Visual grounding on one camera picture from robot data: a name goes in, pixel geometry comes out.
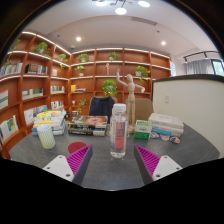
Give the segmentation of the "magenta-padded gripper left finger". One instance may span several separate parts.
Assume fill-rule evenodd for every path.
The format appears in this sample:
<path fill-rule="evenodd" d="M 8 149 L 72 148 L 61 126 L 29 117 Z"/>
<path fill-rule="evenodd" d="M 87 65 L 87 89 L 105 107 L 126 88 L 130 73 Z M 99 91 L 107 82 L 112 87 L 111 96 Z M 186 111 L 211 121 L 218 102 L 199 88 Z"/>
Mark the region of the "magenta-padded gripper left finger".
<path fill-rule="evenodd" d="M 58 155 L 44 167 L 44 170 L 80 185 L 92 155 L 92 146 L 88 145 L 68 156 Z"/>

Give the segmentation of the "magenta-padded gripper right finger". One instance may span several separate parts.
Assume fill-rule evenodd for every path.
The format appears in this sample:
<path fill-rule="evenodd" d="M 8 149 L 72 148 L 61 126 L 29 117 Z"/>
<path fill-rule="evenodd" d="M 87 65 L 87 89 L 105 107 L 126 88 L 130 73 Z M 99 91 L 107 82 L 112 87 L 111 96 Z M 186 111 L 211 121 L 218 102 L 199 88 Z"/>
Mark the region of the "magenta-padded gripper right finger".
<path fill-rule="evenodd" d="M 134 156 L 145 185 L 182 169 L 168 155 L 158 156 L 138 145 L 134 146 Z"/>

